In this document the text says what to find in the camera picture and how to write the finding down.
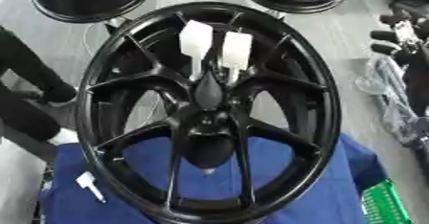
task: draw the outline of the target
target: green plastic crate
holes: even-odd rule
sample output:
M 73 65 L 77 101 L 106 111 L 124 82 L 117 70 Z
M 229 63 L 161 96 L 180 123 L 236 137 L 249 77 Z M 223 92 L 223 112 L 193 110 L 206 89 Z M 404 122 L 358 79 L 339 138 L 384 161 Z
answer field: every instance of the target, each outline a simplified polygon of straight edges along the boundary
M 362 202 L 362 209 L 369 224 L 414 223 L 397 196 L 391 180 L 365 190 Z

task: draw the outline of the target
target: black rim lip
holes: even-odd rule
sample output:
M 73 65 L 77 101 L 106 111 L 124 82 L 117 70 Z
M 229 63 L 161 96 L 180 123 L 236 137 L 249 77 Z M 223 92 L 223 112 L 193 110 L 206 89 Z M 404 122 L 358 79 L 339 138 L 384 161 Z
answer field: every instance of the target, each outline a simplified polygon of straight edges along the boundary
M 70 16 L 70 15 L 66 15 L 66 14 L 61 14 L 61 13 L 49 11 L 45 7 L 43 7 L 41 4 L 39 4 L 39 2 L 37 0 L 32 0 L 35 8 L 38 11 L 40 11 L 44 15 L 46 15 L 46 16 L 54 19 L 54 20 L 61 21 L 61 22 L 67 22 L 67 23 L 82 23 L 82 24 L 83 23 L 101 22 L 101 21 L 109 20 L 109 19 L 121 16 L 121 15 L 124 15 L 124 14 L 129 13 L 130 11 L 133 11 L 136 8 L 138 8 L 145 1 L 146 0 L 131 0 L 126 5 L 120 7 L 117 10 L 114 10 L 114 11 L 104 12 L 104 13 L 95 13 L 95 14 L 91 14 L 91 15 L 87 15 L 87 16 L 75 17 L 75 16 Z
M 252 1 L 268 9 L 275 10 L 275 11 L 284 11 L 288 13 L 316 13 L 321 11 L 327 11 L 331 8 L 334 8 L 335 6 L 342 3 L 344 0 L 331 0 L 323 4 L 319 4 L 315 6 L 305 6 L 305 7 L 287 6 L 284 4 L 279 4 L 268 0 L 252 0 Z
M 214 3 L 214 2 L 202 2 L 202 3 L 189 3 L 184 5 L 171 6 L 167 8 L 163 8 L 158 11 L 153 11 L 149 14 L 146 14 L 139 19 L 135 20 L 130 25 L 124 27 L 119 30 L 114 36 L 112 36 L 109 40 L 107 40 L 104 45 L 101 47 L 101 50 L 111 50 L 111 47 L 114 44 L 118 43 L 118 40 L 122 37 L 124 33 L 132 32 L 133 30 L 140 30 L 139 26 L 142 25 L 143 22 L 148 21 L 150 23 L 153 20 L 154 15 L 162 14 L 163 11 L 180 11 L 185 7 L 202 7 L 202 8 L 222 8 L 225 7 L 232 10 L 240 10 L 240 11 L 249 11 L 256 12 L 261 14 L 260 11 L 244 8 L 238 5 L 226 4 L 226 3 Z M 284 29 L 288 29 L 288 32 L 294 35 L 294 39 L 296 41 L 296 45 L 298 45 L 306 56 L 312 56 L 311 59 L 314 59 L 315 65 L 321 70 L 321 74 L 319 76 L 323 77 L 323 79 L 327 82 L 327 84 L 331 87 L 336 87 L 335 82 L 333 80 L 332 75 L 327 67 L 327 65 L 323 62 L 322 58 L 319 54 L 314 50 L 314 48 L 309 45 L 309 43 L 295 30 L 290 28 L 288 25 L 283 24 Z M 81 87 L 79 89 L 79 98 L 78 98 L 78 109 L 77 109 L 77 118 L 78 118 L 78 130 L 79 130 L 79 138 L 82 142 L 90 142 L 91 139 L 95 138 L 95 135 L 91 129 L 91 126 L 88 126 L 90 123 L 90 118 L 86 117 L 86 111 L 90 110 L 90 98 L 88 94 L 85 92 L 89 81 L 91 81 L 94 70 L 94 66 L 98 63 L 97 60 L 100 58 L 104 58 L 105 56 L 110 55 L 110 51 L 98 52 L 94 57 L 93 61 L 89 65 L 85 76 L 83 78 Z M 309 172 L 305 179 L 304 183 L 300 186 L 296 186 L 294 190 L 292 190 L 288 195 L 285 195 L 282 198 L 277 199 L 270 205 L 265 205 L 263 208 L 259 208 L 257 211 L 249 210 L 248 212 L 242 212 L 239 214 L 231 215 L 228 218 L 219 218 L 218 216 L 210 216 L 204 219 L 199 218 L 196 215 L 190 215 L 187 213 L 172 213 L 167 212 L 162 209 L 160 206 L 152 204 L 151 202 L 138 198 L 136 199 L 136 194 L 129 191 L 122 183 L 120 183 L 116 177 L 107 169 L 101 160 L 96 155 L 95 151 L 89 144 L 82 144 L 83 152 L 87 162 L 89 163 L 91 169 L 102 179 L 105 180 L 108 187 L 112 189 L 114 192 L 119 194 L 125 201 L 131 203 L 132 205 L 139 208 L 143 213 L 155 217 L 157 219 L 161 219 L 168 223 L 243 223 L 245 221 L 258 219 L 264 217 L 275 210 L 278 210 L 283 207 L 284 204 L 296 199 L 301 194 L 303 194 L 320 176 L 325 165 L 327 164 L 330 156 L 333 153 L 336 145 L 336 139 L 340 132 L 340 123 L 341 123 L 341 108 L 339 96 L 336 88 L 326 92 L 324 94 L 325 99 L 331 101 L 332 107 L 328 108 L 328 115 L 326 115 L 327 120 L 330 124 L 333 124 L 333 127 L 326 127 L 325 130 L 328 131 L 326 137 L 323 141 L 330 142 L 329 150 L 325 150 L 322 152 L 321 157 L 317 160 L 317 162 L 312 165 L 313 170 Z

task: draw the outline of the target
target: white plastic part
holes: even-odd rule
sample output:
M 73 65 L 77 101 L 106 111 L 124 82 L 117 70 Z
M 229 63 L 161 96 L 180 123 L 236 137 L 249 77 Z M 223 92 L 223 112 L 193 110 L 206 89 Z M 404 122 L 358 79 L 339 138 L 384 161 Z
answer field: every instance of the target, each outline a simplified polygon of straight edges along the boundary
M 192 58 L 191 80 L 201 76 L 201 61 L 213 44 L 213 27 L 191 20 L 180 33 L 180 50 L 183 55 Z
M 253 36 L 228 32 L 223 43 L 222 65 L 230 69 L 229 84 L 237 82 L 239 72 L 249 66 Z
M 84 172 L 78 179 L 76 179 L 76 182 L 79 184 L 79 186 L 83 189 L 88 188 L 95 196 L 96 198 L 102 202 L 103 204 L 107 203 L 104 196 L 102 195 L 102 192 L 97 189 L 97 187 L 94 185 L 94 182 L 96 181 L 96 178 L 94 175 L 91 174 L 91 172 Z

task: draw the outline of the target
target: black glove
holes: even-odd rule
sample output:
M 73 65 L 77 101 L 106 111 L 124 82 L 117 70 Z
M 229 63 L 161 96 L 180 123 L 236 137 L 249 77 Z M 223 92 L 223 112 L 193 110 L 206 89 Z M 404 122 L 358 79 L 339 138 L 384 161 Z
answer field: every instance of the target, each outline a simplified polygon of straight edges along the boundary
M 387 41 L 387 44 L 373 44 L 372 50 L 382 55 L 391 56 L 399 66 L 409 65 L 410 61 L 416 58 L 425 59 L 426 52 L 422 42 L 429 36 L 429 20 L 417 20 L 406 11 L 396 11 L 394 15 L 381 15 L 380 21 L 389 25 L 391 29 L 402 21 L 410 21 L 413 24 L 416 36 L 421 40 L 416 46 L 408 48 L 403 43 L 399 43 L 396 33 L 388 31 L 372 31 L 371 38 L 374 40 Z

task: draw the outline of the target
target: plastic bag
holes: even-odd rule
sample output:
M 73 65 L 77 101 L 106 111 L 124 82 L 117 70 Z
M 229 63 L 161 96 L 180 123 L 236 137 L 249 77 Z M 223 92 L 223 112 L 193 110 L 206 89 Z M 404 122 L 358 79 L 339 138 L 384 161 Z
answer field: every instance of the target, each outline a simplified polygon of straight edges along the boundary
M 408 103 L 403 74 L 392 59 L 380 56 L 366 63 L 364 76 L 355 83 L 363 92 L 377 97 L 385 128 L 404 146 L 410 146 L 418 138 L 415 130 L 418 117 Z

